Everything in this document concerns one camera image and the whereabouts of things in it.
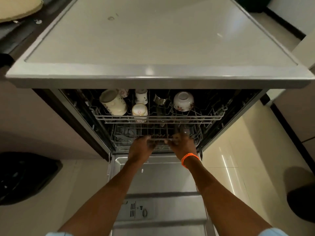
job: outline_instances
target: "orange bracelet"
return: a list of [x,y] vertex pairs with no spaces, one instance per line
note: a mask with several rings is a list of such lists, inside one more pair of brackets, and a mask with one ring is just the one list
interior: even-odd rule
[[185,160],[187,157],[189,157],[189,156],[194,156],[194,157],[198,158],[198,160],[200,160],[199,157],[196,156],[196,155],[193,154],[193,153],[188,153],[188,154],[186,154],[186,155],[181,159],[181,165],[182,165],[183,167],[185,167],[185,168],[187,168],[187,167],[184,165],[184,160]]

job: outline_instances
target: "hand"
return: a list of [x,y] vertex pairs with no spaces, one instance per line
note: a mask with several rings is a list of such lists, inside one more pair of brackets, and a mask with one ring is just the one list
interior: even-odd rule
[[150,136],[142,136],[134,140],[129,149],[128,160],[143,164],[152,154],[156,144],[148,143]]
[[171,150],[176,154],[179,160],[188,153],[197,155],[194,140],[189,138],[187,134],[176,133],[173,135],[172,141],[165,139],[164,142],[170,146]]

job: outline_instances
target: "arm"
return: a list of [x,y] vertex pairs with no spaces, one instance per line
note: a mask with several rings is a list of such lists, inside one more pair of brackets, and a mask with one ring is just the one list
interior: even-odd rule
[[[181,160],[187,153],[197,155],[192,139],[187,135],[175,136],[166,143]],[[194,156],[184,161],[202,195],[208,214],[220,236],[257,236],[272,226],[244,202],[233,195],[211,175]]]
[[150,137],[145,136],[132,143],[123,169],[85,202],[59,232],[73,236],[104,236],[110,233],[132,178],[155,147],[147,145],[148,139]]

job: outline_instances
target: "forearm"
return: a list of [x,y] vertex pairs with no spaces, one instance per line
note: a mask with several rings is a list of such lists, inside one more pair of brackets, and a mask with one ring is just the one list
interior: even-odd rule
[[220,236],[257,236],[271,225],[233,195],[195,157],[185,160]]
[[108,235],[139,163],[127,161],[122,170],[95,193],[58,231],[74,236]]

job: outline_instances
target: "dishwasher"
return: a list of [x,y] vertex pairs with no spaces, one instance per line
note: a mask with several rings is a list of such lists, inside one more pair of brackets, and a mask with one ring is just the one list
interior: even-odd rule
[[[189,134],[202,160],[269,89],[314,79],[234,0],[72,0],[25,49],[6,78],[32,88],[107,160],[109,180],[134,139],[157,143],[111,235],[215,235],[191,174],[163,139]],[[124,115],[101,103],[110,89],[129,90]],[[137,89],[146,90],[141,118],[132,113]],[[194,98],[184,112],[174,104],[181,91]]]

